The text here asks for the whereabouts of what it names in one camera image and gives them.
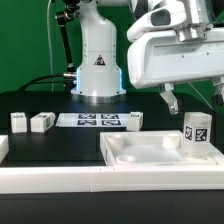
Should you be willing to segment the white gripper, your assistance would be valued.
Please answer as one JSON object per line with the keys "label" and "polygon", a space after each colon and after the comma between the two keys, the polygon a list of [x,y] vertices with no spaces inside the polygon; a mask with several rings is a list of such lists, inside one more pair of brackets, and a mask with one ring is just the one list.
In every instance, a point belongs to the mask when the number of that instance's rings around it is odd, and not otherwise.
{"label": "white gripper", "polygon": [[172,83],[213,80],[215,107],[224,106],[224,29],[208,32],[205,41],[179,42],[174,30],[149,32],[128,49],[128,72],[137,88],[159,86],[171,115],[180,112]]}

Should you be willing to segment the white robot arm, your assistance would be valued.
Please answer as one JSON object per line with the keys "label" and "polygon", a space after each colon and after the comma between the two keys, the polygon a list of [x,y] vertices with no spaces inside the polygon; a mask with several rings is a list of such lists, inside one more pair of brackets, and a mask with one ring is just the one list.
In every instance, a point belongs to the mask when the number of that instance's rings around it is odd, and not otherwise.
{"label": "white robot arm", "polygon": [[63,0],[66,21],[78,18],[82,63],[72,94],[84,101],[108,102],[125,93],[116,64],[116,28],[99,6],[129,6],[135,22],[127,31],[131,84],[158,87],[172,114],[180,104],[175,83],[212,80],[213,104],[224,105],[224,27],[209,19],[206,0]]}

